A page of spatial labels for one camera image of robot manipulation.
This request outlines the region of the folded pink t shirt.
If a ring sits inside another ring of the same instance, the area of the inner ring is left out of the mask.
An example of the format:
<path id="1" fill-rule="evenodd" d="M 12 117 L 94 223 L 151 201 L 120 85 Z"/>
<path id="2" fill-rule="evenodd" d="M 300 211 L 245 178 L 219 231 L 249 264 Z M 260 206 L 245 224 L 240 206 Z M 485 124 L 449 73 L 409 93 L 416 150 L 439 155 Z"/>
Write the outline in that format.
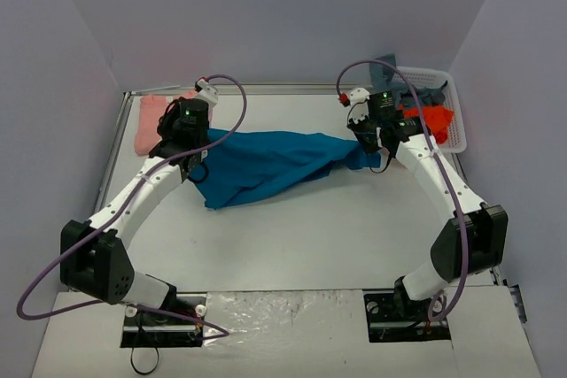
<path id="1" fill-rule="evenodd" d="M 138 157 L 148 156 L 151 149 L 161 141 L 161 136 L 158 133 L 158 124 L 159 119 L 164 115 L 168 106 L 181 97 L 190 99 L 196 94 L 195 90 L 191 90 L 176 96 L 150 94 L 141 98 L 138 126 L 134 140 L 134 152 Z"/>

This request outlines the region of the white plastic laundry basket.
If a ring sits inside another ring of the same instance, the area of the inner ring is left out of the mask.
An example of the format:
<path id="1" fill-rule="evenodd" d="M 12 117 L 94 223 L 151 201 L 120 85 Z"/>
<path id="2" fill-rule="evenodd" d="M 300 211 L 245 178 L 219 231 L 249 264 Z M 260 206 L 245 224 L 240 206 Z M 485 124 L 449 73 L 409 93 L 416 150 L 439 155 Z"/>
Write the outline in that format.
<path id="1" fill-rule="evenodd" d="M 461 153 L 465 151 L 467 141 L 453 77 L 447 72 L 429 68 L 399 66 L 399 70 L 408 78 L 409 82 L 418 88 L 438 87 L 447 81 L 447 86 L 444 88 L 446 102 L 443 106 L 453 111 L 454 117 L 448 129 L 448 140 L 438 146 L 444 153 Z"/>

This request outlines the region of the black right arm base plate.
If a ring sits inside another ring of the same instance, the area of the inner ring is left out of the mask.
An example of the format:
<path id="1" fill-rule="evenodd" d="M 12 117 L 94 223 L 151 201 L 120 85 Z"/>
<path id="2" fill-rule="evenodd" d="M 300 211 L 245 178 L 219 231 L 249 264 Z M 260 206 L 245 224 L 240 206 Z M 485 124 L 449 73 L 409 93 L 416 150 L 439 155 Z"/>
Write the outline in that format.
<path id="1" fill-rule="evenodd" d="M 370 343 L 427 343 L 449 341 L 448 323 L 430 322 L 428 301 L 418 302 L 408 312 L 394 300 L 392 289 L 363 292 L 368 339 Z"/>

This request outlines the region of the teal blue t shirt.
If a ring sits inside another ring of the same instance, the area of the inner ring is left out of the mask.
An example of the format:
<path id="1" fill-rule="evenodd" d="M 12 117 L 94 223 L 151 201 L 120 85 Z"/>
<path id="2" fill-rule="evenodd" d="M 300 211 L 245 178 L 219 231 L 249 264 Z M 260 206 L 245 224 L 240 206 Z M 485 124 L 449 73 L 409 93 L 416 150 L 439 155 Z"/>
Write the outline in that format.
<path id="1" fill-rule="evenodd" d="M 384 163 L 380 154 L 365 153 L 356 141 L 322 133 L 236 132 L 209 151 L 190 181 L 205 207 L 220 210 L 266 200 L 335 168 L 378 170 Z"/>

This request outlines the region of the grey t shirt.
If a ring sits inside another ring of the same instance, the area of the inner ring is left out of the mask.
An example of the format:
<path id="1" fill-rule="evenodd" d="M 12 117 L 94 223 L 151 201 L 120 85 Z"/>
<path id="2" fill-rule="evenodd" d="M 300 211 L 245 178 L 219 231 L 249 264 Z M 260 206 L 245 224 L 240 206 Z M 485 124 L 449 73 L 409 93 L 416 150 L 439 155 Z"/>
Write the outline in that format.
<path id="1" fill-rule="evenodd" d="M 379 64 L 369 64 L 369 77 L 373 89 L 378 92 L 391 91 L 397 107 L 414 108 L 416 106 L 415 99 L 411 95 L 408 85 L 403 81 L 394 81 L 397 74 L 389 67 Z M 445 81 L 438 87 L 414 86 L 419 104 L 421 106 L 443 106 L 446 102 L 444 88 L 447 86 Z"/>

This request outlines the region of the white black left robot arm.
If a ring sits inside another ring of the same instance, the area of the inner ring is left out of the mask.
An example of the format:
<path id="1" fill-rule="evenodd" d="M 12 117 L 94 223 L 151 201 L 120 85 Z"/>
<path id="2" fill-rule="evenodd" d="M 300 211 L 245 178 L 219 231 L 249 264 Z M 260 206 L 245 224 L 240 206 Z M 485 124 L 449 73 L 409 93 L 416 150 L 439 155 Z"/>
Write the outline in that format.
<path id="1" fill-rule="evenodd" d="M 136 176 L 108 206 L 64 226 L 61 250 L 79 248 L 60 264 L 63 284 L 109 305 L 142 305 L 158 323 L 175 318 L 175 286 L 137 272 L 128 247 L 160 202 L 202 165 L 208 128 L 206 101 L 180 97 L 167 107 L 158 124 L 161 139 Z"/>

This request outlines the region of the orange t shirt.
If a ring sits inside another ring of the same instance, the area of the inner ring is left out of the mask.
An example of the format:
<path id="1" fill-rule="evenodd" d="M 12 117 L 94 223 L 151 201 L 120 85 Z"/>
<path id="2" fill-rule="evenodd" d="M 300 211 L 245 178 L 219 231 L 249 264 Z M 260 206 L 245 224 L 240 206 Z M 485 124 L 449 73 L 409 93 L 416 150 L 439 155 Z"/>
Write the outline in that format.
<path id="1" fill-rule="evenodd" d="M 409 128 L 406 131 L 408 136 L 419 135 L 420 121 L 418 119 L 418 110 L 416 107 L 404 107 L 400 105 L 396 110 L 403 112 L 403 117 L 409 119 Z M 425 124 L 431 135 L 434 136 L 436 143 L 441 145 L 449 138 L 449 126 L 453 120 L 454 112 L 448 110 L 442 105 L 423 106 L 422 112 Z"/>

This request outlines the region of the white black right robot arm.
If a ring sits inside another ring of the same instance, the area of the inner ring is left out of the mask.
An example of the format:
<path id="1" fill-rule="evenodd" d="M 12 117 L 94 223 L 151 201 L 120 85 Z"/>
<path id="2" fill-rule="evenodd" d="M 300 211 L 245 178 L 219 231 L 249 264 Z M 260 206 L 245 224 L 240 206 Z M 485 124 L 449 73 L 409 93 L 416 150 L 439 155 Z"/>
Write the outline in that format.
<path id="1" fill-rule="evenodd" d="M 428 259 L 394 283 L 392 305 L 402 318 L 432 311 L 432 299 L 453 282 L 502 262 L 509 216 L 470 189 L 439 150 L 418 117 L 396 109 L 391 92 L 355 88 L 340 102 L 349 107 L 347 126 L 364 152 L 386 150 L 418 181 L 439 214 L 442 229 Z"/>

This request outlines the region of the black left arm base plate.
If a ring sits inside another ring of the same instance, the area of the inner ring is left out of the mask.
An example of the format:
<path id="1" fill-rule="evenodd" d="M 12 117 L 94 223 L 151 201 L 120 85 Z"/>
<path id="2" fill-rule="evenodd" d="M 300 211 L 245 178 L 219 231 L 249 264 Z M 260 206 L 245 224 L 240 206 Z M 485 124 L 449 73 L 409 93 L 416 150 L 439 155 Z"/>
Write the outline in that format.
<path id="1" fill-rule="evenodd" d="M 195 348 L 203 345 L 201 325 L 127 306 L 121 325 L 121 348 Z"/>

